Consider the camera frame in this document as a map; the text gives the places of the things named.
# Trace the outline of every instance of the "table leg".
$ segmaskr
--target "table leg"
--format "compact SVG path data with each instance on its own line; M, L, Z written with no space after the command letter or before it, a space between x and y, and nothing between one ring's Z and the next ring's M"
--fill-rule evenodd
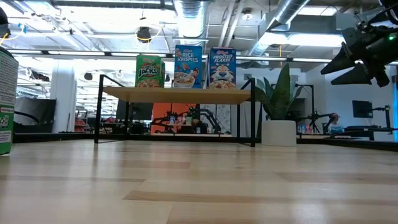
M236 137L241 140L241 105L236 105Z
M255 97L255 84L256 80L254 78L250 79L250 114L251 114L251 147L256 146L256 97Z
M101 108L102 108L102 94L104 90L104 75L99 76L98 99L97 99L97 114L95 116L95 131L94 143L98 144L100 138L100 122L101 122Z
M124 128L123 128L123 134L125 140L127 140L128 136L128 127L129 127L129 110L130 110L130 103L126 102L126 110L125 110L125 115L124 115Z

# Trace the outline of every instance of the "black baseboard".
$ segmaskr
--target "black baseboard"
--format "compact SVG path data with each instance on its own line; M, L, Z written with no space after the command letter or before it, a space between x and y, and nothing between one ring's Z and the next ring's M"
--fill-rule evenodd
M330 146L355 147L398 152L398 142L358 141L347 139L298 139L297 144L325 144Z
M47 142L90 139L92 134L83 133L18 133L13 135L12 143Z
M250 138L235 137L195 137L195 136L150 136L123 134L100 134L102 140L136 140L136 141L178 141L178 142L225 142L225 143L250 143ZM94 139L94 134L59 133L59 134L15 134L13 143L47 142L64 140ZM297 139L297 144L324 144L331 146L355 147L363 149L376 149L398 152L398 142L357 141L347 139Z

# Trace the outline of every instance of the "white column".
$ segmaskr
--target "white column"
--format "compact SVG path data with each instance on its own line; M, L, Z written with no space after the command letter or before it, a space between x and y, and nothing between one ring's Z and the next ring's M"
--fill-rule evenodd
M57 60L52 70L50 98L56 99L53 133L74 131L77 82L72 60Z

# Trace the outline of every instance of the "fluorescent light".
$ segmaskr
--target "fluorescent light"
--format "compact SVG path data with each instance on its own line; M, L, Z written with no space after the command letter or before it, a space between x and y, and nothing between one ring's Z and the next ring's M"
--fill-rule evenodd
M236 56L236 60L263 60L263 61L276 61L284 62L287 58L280 57L250 57L250 56Z
M307 16L333 16L337 13L336 9L341 9L341 7L330 7L330 6L305 6L298 13L299 15Z
M293 34L289 37L288 44L312 47L341 47L345 42L340 35L329 34Z
M49 51L49 54L59 54L59 55L96 55L96 56L104 56L104 52L72 52L72 51Z
M41 54L39 50L8 50L12 54Z
M142 53L144 55L153 55L153 56L159 56L159 57L166 57L166 54L147 54L147 53Z
M284 34L274 34L271 32L266 32L262 35L259 40L261 45L272 45L272 44L287 44L288 40Z
M137 57L139 53L111 53L112 56L122 56L122 57Z
M207 38L194 38L194 37L173 37L173 40L187 40L187 41L203 41L208 42Z
M329 63L331 59L317 59L317 58L293 58L294 62L320 62Z

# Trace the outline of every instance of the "green leaves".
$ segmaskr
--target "green leaves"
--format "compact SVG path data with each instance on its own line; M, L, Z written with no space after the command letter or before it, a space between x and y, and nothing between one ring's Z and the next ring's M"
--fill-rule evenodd
M286 112L290 103L290 68L286 65L279 74L274 94L271 98L271 104L274 105L275 114L271 119L285 119Z
M275 113L274 106L271 104L270 99L266 95L266 93L259 87L254 87L255 95L256 95L256 100L261 102L264 105L264 110L267 112L267 114L271 115Z
M264 82L257 80L256 100L264 105L265 111L272 120L283 120L293 101L300 95L302 88L302 86L298 88L293 96L294 89L291 90L290 68L289 65L286 65L280 71L275 90L265 77Z
M269 81L266 77L264 77L264 83L265 83L265 89L266 89L266 93L268 98L272 98L272 95L274 94L274 89L271 87L271 85L269 84Z

